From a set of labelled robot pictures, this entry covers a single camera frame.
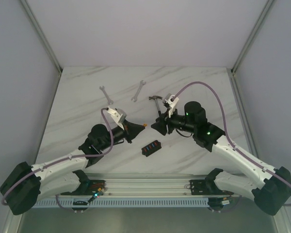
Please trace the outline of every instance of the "open-end wrench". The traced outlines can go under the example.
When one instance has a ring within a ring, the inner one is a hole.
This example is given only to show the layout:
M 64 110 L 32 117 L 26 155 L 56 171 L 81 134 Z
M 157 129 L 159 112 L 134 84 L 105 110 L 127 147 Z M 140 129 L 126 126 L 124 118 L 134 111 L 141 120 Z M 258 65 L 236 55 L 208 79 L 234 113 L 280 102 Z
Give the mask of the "open-end wrench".
M 138 88 L 138 90 L 137 90 L 135 96 L 134 96 L 133 98 L 131 98 L 131 100 L 133 100 L 134 102 L 137 101 L 137 97 L 138 97 L 138 95 L 139 95 L 139 92 L 141 91 L 142 86 L 145 85 L 145 84 L 146 84 L 146 82 L 144 82 L 143 80 L 140 81 L 139 88 Z
M 105 87 L 100 86 L 99 89 L 102 90 L 102 92 L 105 94 L 105 97 L 107 98 L 108 104 L 113 104 L 113 100 L 110 99 L 110 97 L 108 96 L 107 92 L 105 91 Z

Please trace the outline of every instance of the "purple cable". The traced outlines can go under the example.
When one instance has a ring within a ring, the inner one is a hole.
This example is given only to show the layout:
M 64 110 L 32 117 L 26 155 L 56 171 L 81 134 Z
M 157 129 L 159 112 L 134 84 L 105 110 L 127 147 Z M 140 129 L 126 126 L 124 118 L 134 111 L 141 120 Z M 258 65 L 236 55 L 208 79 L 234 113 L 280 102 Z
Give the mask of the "purple cable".
M 110 124 L 108 123 L 108 121 L 107 121 L 107 119 L 106 119 L 106 117 L 105 117 L 105 115 L 104 115 L 104 113 L 103 113 L 103 110 L 108 110 L 108 108 L 102 108 L 102 109 L 100 110 L 100 112 L 101 112 L 102 118 L 103 118 L 104 121 L 106 122 L 107 128 L 108 128 L 109 133 L 110 133 L 111 145 L 110 145 L 109 149 L 108 149 L 106 152 L 102 153 L 102 154 L 80 154 L 80 155 L 73 155 L 71 158 L 100 157 L 100 156 L 104 156 L 104 155 L 108 154 L 108 153 L 112 150 L 112 148 L 113 148 L 113 134 L 112 134 L 112 130 L 111 130 Z M 52 163 L 50 163 L 50 164 L 45 165 L 45 166 L 43 167 L 43 169 L 48 168 L 48 167 L 50 167 L 50 166 L 53 166 L 53 165 L 55 165 L 55 164 L 61 163 L 61 162 L 66 161 L 66 160 L 68 160 L 68 159 L 69 159 L 69 157 L 67 156 L 67 157 L 65 157 L 65 158 L 62 158 L 62 159 L 56 160 L 56 161 L 54 161 L 54 162 L 52 162 Z M 14 185 L 12 185 L 12 187 L 9 188 L 9 190 L 6 191 L 6 193 L 3 195 L 2 199 L 1 199 L 1 203 L 2 203 L 2 205 L 8 205 L 8 204 L 5 202 L 6 197 L 7 197 L 7 196 L 8 196 L 8 195 L 9 195 L 9 194 L 10 194 L 10 193 L 11 193 L 11 192 L 12 192 L 12 191 L 13 191 L 13 190 L 14 190 L 14 189 L 15 189 L 15 188 L 20 184 L 20 183 L 22 183 L 25 179 L 27 179 L 28 177 L 34 175 L 35 173 L 37 173 L 37 172 L 39 172 L 39 171 L 41 171 L 40 168 L 37 169 L 37 170 L 34 170 L 34 171 L 30 172 L 30 173 L 28 173 L 26 176 L 22 177 L 19 181 L 17 181 Z
M 209 209 L 210 209 L 211 211 L 215 212 L 215 213 L 228 213 L 228 212 L 230 212 L 230 211 L 232 211 L 232 210 L 234 210 L 234 209 L 236 208 L 236 206 L 238 205 L 238 203 L 239 203 L 239 201 L 240 201 L 241 199 L 242 199 L 242 196 L 239 196 L 239 197 L 237 198 L 236 203 L 233 205 L 233 207 L 230 208 L 230 209 L 228 209 L 228 210 L 214 210 L 214 209 L 212 209 L 211 207 L 209 207 Z
M 228 133 L 227 133 L 227 126 L 226 126 L 226 118 L 225 118 L 225 113 L 224 113 L 224 109 L 223 109 L 223 105 L 220 101 L 219 96 L 217 95 L 217 93 L 214 91 L 214 89 L 209 86 L 206 83 L 197 81 L 197 82 L 192 82 L 187 84 L 184 88 L 182 88 L 178 93 L 176 93 L 176 95 L 174 96 L 173 99 L 175 99 L 176 97 L 178 97 L 186 88 L 188 88 L 189 86 L 193 85 L 193 84 L 201 84 L 204 85 L 205 87 L 207 87 L 210 91 L 212 91 L 212 93 L 214 94 L 214 96 L 216 97 L 219 105 L 220 105 L 220 109 L 221 109 L 221 113 L 222 113 L 222 118 L 223 118 L 223 125 L 224 125 L 224 131 L 226 133 L 226 138 L 228 140 L 228 142 L 230 143 L 230 145 L 234 148 L 235 151 L 237 151 L 240 155 L 242 155 L 245 159 L 247 159 L 248 161 L 250 161 L 251 163 L 253 163 L 254 165 L 256 165 L 257 167 L 264 169 L 264 167 L 260 164 L 258 164 L 256 161 L 252 160 L 250 157 L 248 157 L 247 155 L 245 155 L 241 150 L 239 150 L 238 148 L 235 148 L 236 146 L 233 144 L 232 140 L 230 139 Z M 280 176 L 278 176 L 277 174 L 275 174 L 274 172 L 266 169 L 266 172 L 268 172 L 269 174 L 271 174 L 272 176 L 275 176 L 277 179 L 279 179 L 281 182 L 283 182 L 285 185 L 287 185 L 289 188 L 291 188 L 291 184 L 289 182 L 287 182 L 286 180 L 284 180 L 283 178 L 281 178 Z

